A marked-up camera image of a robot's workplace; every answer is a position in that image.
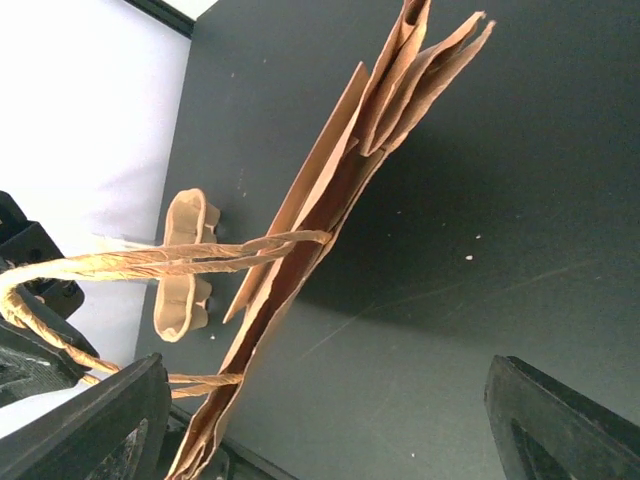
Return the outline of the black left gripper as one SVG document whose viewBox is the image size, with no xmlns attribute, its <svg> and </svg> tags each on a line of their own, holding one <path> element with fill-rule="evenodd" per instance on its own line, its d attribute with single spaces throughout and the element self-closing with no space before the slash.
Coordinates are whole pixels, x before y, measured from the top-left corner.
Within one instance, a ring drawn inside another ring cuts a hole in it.
<svg viewBox="0 0 640 480">
<path fill-rule="evenodd" d="M 63 254 L 42 225 L 27 218 L 15 200 L 1 192 L 1 258 L 14 266 L 62 258 Z M 84 302 L 74 281 L 36 279 L 25 284 L 63 319 Z M 31 330 L 1 320 L 1 404 L 72 388 L 88 367 L 76 363 L 66 351 L 44 342 Z"/>
</svg>

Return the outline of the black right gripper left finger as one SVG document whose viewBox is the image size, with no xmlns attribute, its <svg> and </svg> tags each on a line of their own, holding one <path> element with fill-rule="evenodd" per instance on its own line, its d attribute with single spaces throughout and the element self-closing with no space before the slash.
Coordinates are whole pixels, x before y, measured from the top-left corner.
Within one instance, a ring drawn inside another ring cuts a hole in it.
<svg viewBox="0 0 640 480">
<path fill-rule="evenodd" d="M 150 479 L 167 426 L 155 353 L 1 439 L 3 479 Z"/>
</svg>

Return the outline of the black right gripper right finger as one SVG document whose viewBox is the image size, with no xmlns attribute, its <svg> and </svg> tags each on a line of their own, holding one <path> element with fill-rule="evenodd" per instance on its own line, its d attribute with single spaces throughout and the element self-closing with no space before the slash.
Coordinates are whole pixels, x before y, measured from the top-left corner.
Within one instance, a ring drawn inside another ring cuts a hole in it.
<svg viewBox="0 0 640 480">
<path fill-rule="evenodd" d="M 496 355 L 484 405 L 508 479 L 637 479 L 639 427 L 515 356 Z"/>
</svg>

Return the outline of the brown paper bag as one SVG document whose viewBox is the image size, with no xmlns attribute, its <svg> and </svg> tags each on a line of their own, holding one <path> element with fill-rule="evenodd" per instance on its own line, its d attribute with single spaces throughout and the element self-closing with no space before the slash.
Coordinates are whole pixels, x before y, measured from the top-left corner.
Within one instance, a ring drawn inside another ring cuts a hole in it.
<svg viewBox="0 0 640 480">
<path fill-rule="evenodd" d="M 202 397 L 168 475 L 195 479 L 221 443 L 227 418 L 261 344 L 286 315 L 311 273 L 333 248 L 367 184 L 478 54 L 494 24 L 473 13 L 446 39 L 424 47 L 430 5 L 406 1 L 372 68 L 358 65 L 297 173 L 267 233 L 241 244 L 220 244 L 219 211 L 199 189 L 177 194 L 159 247 L 96 253 L 17 266 L 1 276 L 1 313 L 58 347 L 78 364 L 109 374 L 110 362 L 85 353 L 51 330 L 19 292 L 38 278 L 115 281 L 154 279 L 159 291 L 154 327 L 167 342 L 206 322 L 206 273 L 245 277 L 227 315 L 242 313 L 218 373 L 173 374 L 173 397 Z"/>
</svg>

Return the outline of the black frame post left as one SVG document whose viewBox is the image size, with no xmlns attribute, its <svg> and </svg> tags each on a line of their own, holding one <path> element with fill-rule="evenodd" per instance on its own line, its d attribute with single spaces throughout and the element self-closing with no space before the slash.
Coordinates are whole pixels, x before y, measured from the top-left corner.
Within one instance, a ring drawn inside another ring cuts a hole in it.
<svg viewBox="0 0 640 480">
<path fill-rule="evenodd" d="M 125 2 L 185 38 L 192 37 L 195 20 L 169 3 L 162 0 L 125 0 Z"/>
</svg>

